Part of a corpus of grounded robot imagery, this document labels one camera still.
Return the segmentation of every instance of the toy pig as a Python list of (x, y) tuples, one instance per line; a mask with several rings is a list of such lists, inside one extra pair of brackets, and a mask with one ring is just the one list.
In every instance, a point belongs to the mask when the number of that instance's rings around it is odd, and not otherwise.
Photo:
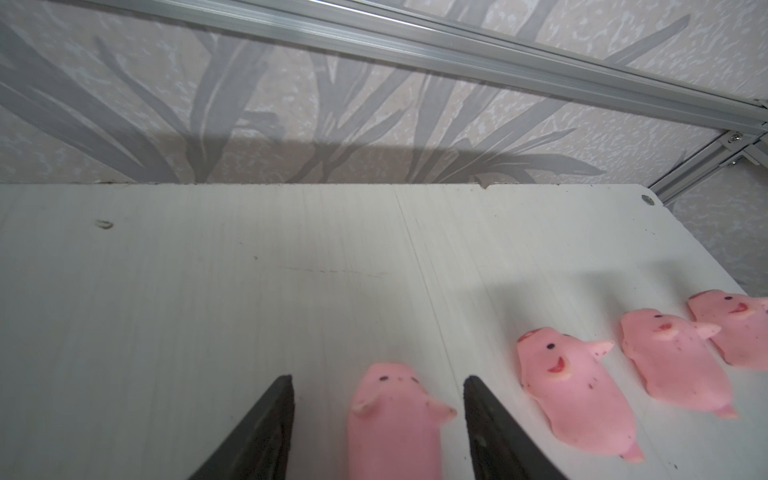
[(347, 420), (350, 480), (440, 480), (440, 426), (454, 417), (411, 367), (371, 365)]
[(726, 362), (768, 370), (768, 297), (709, 290), (689, 298), (688, 306), (697, 322), (723, 327), (712, 341)]
[(643, 309), (621, 317), (621, 349), (634, 362), (648, 395), (687, 409), (735, 419), (733, 389), (704, 344), (720, 331), (713, 323)]
[(600, 360), (614, 343), (582, 342), (545, 327), (518, 340), (522, 385), (564, 443), (602, 455), (645, 460), (629, 402)]

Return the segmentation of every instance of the wood grain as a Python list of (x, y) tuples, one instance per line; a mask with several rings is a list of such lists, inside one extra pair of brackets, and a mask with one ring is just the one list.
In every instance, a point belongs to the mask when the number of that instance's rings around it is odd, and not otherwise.
[[(728, 369), (727, 421), (650, 399), (614, 349), (642, 465), (562, 445), (518, 385), (510, 345), (529, 329), (616, 340), (626, 310), (686, 316), (692, 293), (741, 291), (643, 194), (2, 185), (0, 477), (183, 480), (291, 373), (289, 478), (345, 478), (349, 398), (370, 363), (401, 361), (460, 410), (479, 375), (573, 479), (765, 478), (760, 374)], [(443, 452), (446, 480), (473, 478), (463, 412)]]

